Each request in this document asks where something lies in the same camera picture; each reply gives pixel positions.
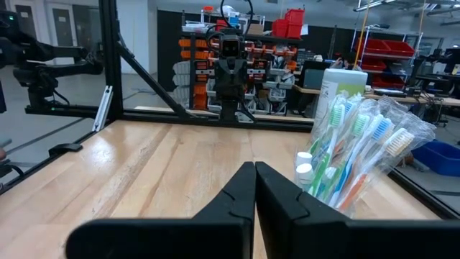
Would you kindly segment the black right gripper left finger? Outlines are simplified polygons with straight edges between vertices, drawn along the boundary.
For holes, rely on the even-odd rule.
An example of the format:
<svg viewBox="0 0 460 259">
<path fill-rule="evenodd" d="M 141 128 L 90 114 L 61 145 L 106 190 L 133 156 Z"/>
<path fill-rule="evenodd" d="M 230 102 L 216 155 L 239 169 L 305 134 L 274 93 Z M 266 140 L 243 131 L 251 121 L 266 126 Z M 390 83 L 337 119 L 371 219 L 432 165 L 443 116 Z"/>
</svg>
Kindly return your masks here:
<svg viewBox="0 0 460 259">
<path fill-rule="evenodd" d="M 67 259 L 252 259 L 256 168 L 245 162 L 191 218 L 106 218 L 76 227 Z"/>
</svg>

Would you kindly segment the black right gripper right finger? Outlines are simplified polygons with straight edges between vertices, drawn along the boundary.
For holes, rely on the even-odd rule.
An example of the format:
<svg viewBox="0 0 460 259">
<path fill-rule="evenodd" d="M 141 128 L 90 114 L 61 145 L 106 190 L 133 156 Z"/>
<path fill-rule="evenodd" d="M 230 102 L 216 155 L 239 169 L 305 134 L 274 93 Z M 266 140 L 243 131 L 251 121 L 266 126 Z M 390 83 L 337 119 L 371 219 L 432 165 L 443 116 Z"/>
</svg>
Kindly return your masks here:
<svg viewBox="0 0 460 259">
<path fill-rule="evenodd" d="M 268 259 L 460 259 L 460 220 L 355 220 L 263 162 L 256 203 Z"/>
</svg>

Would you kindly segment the small blue mouthwash bottle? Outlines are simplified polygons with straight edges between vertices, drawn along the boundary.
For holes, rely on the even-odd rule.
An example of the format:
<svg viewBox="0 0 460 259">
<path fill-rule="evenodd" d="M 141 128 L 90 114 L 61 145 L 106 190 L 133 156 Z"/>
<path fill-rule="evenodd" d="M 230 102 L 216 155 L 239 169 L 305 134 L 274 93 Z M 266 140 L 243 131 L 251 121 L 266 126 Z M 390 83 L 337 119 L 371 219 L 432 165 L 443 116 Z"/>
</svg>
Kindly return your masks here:
<svg viewBox="0 0 460 259">
<path fill-rule="evenodd" d="M 313 184 L 315 173 L 310 163 L 302 163 L 295 169 L 295 182 L 305 192 L 308 192 Z"/>
<path fill-rule="evenodd" d="M 311 164 L 312 155 L 308 152 L 298 152 L 295 157 L 295 166 L 298 167 L 302 164 Z"/>
</svg>

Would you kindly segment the green toothbrush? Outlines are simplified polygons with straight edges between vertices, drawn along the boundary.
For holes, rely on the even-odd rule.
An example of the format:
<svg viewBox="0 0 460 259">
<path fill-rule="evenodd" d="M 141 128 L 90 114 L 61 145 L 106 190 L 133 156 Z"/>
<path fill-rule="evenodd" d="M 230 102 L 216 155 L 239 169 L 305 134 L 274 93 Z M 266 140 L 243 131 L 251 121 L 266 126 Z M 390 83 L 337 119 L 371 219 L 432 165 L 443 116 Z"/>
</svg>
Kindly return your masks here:
<svg viewBox="0 0 460 259">
<path fill-rule="evenodd" d="M 316 196 L 321 185 L 326 169 L 331 162 L 334 148 L 339 132 L 346 115 L 346 98 L 338 95 L 329 107 L 326 128 L 322 130 L 322 135 L 313 143 L 310 151 L 313 152 L 313 181 L 308 189 L 308 193 Z"/>
<path fill-rule="evenodd" d="M 367 128 L 375 118 L 375 107 L 376 102 L 371 99 L 338 96 L 326 113 L 326 125 L 316 139 L 317 164 L 308 191 L 329 206 L 337 206 L 352 174 Z"/>
</svg>

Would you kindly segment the parts bin rack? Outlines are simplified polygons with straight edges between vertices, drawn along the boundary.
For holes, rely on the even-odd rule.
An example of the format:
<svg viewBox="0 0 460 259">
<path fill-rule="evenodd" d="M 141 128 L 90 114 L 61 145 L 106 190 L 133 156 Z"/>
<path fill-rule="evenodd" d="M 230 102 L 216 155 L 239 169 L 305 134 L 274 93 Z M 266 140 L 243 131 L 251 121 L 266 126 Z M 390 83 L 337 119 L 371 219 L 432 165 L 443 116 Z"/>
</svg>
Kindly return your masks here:
<svg viewBox="0 0 460 259">
<path fill-rule="evenodd" d="M 287 93 L 295 85 L 294 72 L 300 56 L 301 39 L 274 37 L 272 26 L 265 30 L 265 17 L 249 11 L 236 12 L 230 6 L 205 6 L 200 21 L 183 21 L 178 44 L 182 60 L 173 66 L 174 84 L 191 92 L 186 104 L 193 109 L 220 114 L 221 104 L 214 90 L 214 65 L 219 55 L 219 32 L 244 40 L 248 80 L 244 105 L 252 114 L 284 116 Z"/>
</svg>

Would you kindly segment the clear plastic bag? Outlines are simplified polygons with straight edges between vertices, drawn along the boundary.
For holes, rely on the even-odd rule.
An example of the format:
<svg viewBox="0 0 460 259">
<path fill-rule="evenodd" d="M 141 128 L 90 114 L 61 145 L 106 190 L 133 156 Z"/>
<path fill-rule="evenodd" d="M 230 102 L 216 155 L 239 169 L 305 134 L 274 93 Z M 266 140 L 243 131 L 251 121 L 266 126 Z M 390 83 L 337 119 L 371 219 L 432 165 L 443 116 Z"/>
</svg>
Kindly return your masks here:
<svg viewBox="0 0 460 259">
<path fill-rule="evenodd" d="M 296 154 L 302 151 L 307 152 L 303 147 L 296 147 L 294 169 L 296 169 Z M 364 185 L 358 190 L 358 194 L 352 198 L 349 207 L 341 210 L 341 213 L 353 219 L 395 219 L 397 216 L 396 210 L 385 196 L 387 194 L 386 190 L 390 187 L 389 182 L 390 179 L 386 174 L 378 173 L 377 171 L 372 172 L 364 181 Z"/>
</svg>

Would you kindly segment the red storage bin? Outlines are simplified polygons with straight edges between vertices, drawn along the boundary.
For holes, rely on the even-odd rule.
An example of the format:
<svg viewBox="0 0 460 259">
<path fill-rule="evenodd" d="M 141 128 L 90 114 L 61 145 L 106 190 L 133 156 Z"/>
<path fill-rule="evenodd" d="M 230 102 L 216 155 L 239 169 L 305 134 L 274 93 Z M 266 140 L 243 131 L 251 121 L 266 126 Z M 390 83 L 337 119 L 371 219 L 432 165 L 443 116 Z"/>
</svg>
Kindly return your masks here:
<svg viewBox="0 0 460 259">
<path fill-rule="evenodd" d="M 396 56 L 403 56 L 403 57 L 413 57 L 415 50 L 406 42 L 402 41 L 394 41 L 394 40 L 384 40 L 384 44 L 386 44 L 388 51 L 388 55 L 396 55 Z"/>
<path fill-rule="evenodd" d="M 276 19 L 272 23 L 272 35 L 290 39 L 300 39 L 302 24 L 292 23 L 286 19 Z"/>
<path fill-rule="evenodd" d="M 369 38 L 364 40 L 362 43 L 362 49 L 365 53 L 388 54 L 390 51 L 390 47 L 384 40 Z"/>
<path fill-rule="evenodd" d="M 304 15 L 304 9 L 288 9 L 285 13 L 285 19 L 288 24 L 302 25 Z"/>
</svg>

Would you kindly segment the dark desk monitor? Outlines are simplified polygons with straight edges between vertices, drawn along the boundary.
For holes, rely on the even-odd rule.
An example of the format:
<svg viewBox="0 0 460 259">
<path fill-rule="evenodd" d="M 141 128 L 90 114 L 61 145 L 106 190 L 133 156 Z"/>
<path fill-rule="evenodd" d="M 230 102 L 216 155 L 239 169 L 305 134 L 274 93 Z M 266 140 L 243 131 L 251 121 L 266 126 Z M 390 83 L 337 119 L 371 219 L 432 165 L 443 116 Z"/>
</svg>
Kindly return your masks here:
<svg viewBox="0 0 460 259">
<path fill-rule="evenodd" d="M 306 60 L 300 74 L 299 86 L 302 88 L 320 90 L 325 69 L 330 63 Z"/>
</svg>

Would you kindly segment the white green wipes canister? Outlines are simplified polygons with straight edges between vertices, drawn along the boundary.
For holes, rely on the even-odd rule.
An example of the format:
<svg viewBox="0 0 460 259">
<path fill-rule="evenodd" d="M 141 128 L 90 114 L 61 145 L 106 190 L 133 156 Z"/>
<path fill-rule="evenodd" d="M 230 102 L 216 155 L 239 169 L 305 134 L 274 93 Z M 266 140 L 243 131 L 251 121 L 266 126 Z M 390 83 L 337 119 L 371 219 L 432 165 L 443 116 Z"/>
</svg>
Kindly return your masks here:
<svg viewBox="0 0 460 259">
<path fill-rule="evenodd" d="M 314 123 L 319 123 L 328 109 L 329 102 L 334 97 L 346 91 L 349 96 L 365 91 L 368 74 L 362 71 L 327 68 L 323 74 L 320 94 L 316 106 Z"/>
</svg>

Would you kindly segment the person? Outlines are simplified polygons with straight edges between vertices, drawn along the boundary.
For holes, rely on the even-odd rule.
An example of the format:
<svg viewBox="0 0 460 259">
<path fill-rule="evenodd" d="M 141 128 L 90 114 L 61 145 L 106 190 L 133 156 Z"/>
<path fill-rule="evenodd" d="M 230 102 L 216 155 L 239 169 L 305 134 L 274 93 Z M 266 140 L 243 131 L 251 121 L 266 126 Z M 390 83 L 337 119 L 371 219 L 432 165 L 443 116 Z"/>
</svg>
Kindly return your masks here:
<svg viewBox="0 0 460 259">
<path fill-rule="evenodd" d="M 334 61 L 334 63 L 330 65 L 330 68 L 362 71 L 362 69 L 358 65 L 355 65 L 355 58 L 356 53 L 345 53 L 341 55 L 339 58 L 337 58 Z"/>
</svg>

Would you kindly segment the white aluminium bar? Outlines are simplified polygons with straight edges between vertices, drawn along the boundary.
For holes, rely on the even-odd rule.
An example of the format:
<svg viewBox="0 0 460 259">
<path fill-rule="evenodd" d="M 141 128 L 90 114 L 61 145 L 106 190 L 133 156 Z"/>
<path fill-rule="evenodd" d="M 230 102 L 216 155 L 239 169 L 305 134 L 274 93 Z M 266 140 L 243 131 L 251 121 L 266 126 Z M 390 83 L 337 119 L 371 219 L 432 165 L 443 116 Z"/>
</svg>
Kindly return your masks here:
<svg viewBox="0 0 460 259">
<path fill-rule="evenodd" d="M 111 100 L 113 96 L 113 86 L 106 86 L 101 97 L 101 102 L 98 107 L 96 117 L 94 119 L 92 131 L 99 132 L 104 128 L 106 123 L 107 114 L 109 112 L 109 107 L 111 105 Z"/>
</svg>

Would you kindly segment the blue plastic bin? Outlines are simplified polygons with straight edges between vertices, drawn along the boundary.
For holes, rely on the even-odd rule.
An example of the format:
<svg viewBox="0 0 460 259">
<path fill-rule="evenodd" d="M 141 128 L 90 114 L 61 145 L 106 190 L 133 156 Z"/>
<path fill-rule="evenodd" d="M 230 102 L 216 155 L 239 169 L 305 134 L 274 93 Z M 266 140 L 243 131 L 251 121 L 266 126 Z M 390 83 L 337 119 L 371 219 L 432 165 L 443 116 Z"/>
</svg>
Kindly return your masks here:
<svg viewBox="0 0 460 259">
<path fill-rule="evenodd" d="M 412 154 L 439 175 L 460 177 L 460 148 L 433 140 L 414 149 Z"/>
</svg>

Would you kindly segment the black aluminium table frame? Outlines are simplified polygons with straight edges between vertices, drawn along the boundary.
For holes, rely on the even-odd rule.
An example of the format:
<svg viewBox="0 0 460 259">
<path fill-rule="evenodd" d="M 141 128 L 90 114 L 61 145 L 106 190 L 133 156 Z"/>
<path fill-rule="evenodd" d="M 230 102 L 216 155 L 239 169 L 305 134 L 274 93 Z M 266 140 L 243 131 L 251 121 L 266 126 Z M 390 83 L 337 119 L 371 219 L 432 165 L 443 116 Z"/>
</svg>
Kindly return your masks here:
<svg viewBox="0 0 460 259">
<path fill-rule="evenodd" d="M 292 132 L 307 132 L 313 126 L 310 122 L 301 124 L 299 119 L 296 119 L 294 122 L 282 122 L 280 119 L 256 119 L 255 123 L 221 122 L 215 114 L 197 115 L 188 112 L 179 103 L 174 101 L 166 90 L 140 65 L 134 54 L 124 44 L 119 29 L 116 0 L 98 1 L 101 8 L 102 45 L 104 51 L 103 58 L 100 60 L 103 63 L 102 73 L 106 75 L 107 84 L 113 86 L 113 96 L 105 125 L 118 119 L 125 119 L 144 122 L 166 122 L 251 130 L 285 130 Z M 123 61 L 126 61 L 141 76 L 142 80 L 170 107 L 168 112 L 136 112 L 123 107 L 121 100 L 121 63 Z M 67 104 L 61 104 L 60 106 L 54 105 L 51 111 L 30 111 L 27 107 L 25 111 L 28 114 L 95 119 L 98 107 L 67 106 Z"/>
</svg>

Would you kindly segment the black rail bracket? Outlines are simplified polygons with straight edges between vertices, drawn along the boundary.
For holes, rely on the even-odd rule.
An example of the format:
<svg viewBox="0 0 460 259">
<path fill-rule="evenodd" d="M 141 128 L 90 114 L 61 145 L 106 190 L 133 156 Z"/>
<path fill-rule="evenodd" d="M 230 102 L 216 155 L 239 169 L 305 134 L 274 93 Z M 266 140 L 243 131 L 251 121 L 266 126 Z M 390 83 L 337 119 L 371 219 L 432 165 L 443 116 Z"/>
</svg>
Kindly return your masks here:
<svg viewBox="0 0 460 259">
<path fill-rule="evenodd" d="M 83 149 L 83 146 L 78 143 L 63 143 L 56 145 L 48 150 L 49 156 L 63 155 L 69 152 L 76 153 Z"/>
</svg>

